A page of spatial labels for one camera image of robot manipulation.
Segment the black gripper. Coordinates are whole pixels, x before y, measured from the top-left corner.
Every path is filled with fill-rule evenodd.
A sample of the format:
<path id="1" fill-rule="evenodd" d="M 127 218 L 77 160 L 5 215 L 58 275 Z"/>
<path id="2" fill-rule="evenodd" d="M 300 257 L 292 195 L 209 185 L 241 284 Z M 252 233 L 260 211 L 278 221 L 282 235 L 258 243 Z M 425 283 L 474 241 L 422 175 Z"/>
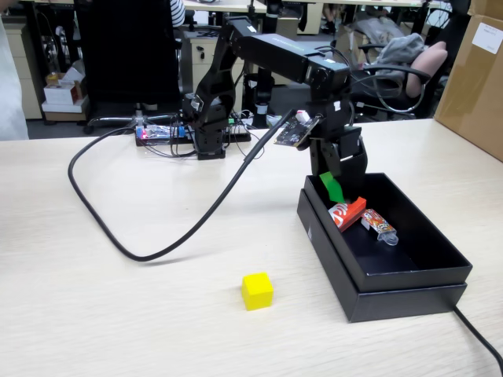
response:
<path id="1" fill-rule="evenodd" d="M 343 126 L 337 130 L 317 126 L 310 135 L 315 145 L 310 146 L 312 174 L 339 175 L 341 169 L 338 182 L 346 201 L 358 197 L 365 181 L 368 159 L 362 153 L 361 132 L 357 126 Z"/>

